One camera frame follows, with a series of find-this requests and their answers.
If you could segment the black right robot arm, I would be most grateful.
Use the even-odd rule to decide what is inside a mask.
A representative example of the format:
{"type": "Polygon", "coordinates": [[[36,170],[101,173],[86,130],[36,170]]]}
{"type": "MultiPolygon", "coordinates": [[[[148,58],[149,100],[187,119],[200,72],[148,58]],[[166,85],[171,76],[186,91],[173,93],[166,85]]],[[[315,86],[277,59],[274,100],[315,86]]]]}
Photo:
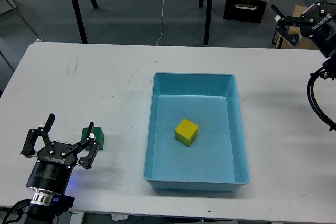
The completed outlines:
{"type": "Polygon", "coordinates": [[[299,16],[286,16],[275,5],[271,8],[276,13],[275,34],[293,47],[302,38],[308,38],[326,57],[322,67],[310,74],[306,92],[312,110],[334,131],[335,120],[322,110],[325,106],[318,104],[315,83],[319,78],[335,81],[335,3],[318,0],[299,16]]]}

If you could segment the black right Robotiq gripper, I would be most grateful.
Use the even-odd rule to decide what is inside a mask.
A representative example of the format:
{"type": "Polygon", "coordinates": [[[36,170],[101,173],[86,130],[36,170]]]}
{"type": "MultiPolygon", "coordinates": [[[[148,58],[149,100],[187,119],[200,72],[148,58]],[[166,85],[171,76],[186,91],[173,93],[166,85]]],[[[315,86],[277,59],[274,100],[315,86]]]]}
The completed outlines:
{"type": "MultiPolygon", "coordinates": [[[[319,0],[309,8],[296,5],[292,16],[299,17],[301,14],[312,22],[301,25],[301,28],[293,26],[285,28],[289,34],[300,36],[296,47],[316,46],[326,58],[335,56],[335,4],[328,4],[327,0],[319,0]]],[[[272,43],[274,47],[293,47],[277,33],[272,43]]]]}

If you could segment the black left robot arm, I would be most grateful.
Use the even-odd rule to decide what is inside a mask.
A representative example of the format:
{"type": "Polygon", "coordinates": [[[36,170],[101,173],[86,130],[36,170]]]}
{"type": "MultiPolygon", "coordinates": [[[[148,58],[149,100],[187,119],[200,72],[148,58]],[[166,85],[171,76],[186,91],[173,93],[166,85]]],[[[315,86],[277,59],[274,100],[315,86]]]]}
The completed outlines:
{"type": "Polygon", "coordinates": [[[90,122],[81,141],[70,144],[51,141],[49,131],[55,115],[50,114],[46,123],[27,133],[21,154],[37,157],[26,187],[34,191],[31,199],[14,204],[3,223],[16,223],[25,217],[25,223],[52,223],[54,218],[73,207],[74,197],[65,194],[72,171],[76,165],[86,170],[92,168],[99,143],[94,134],[95,125],[90,122]]]}

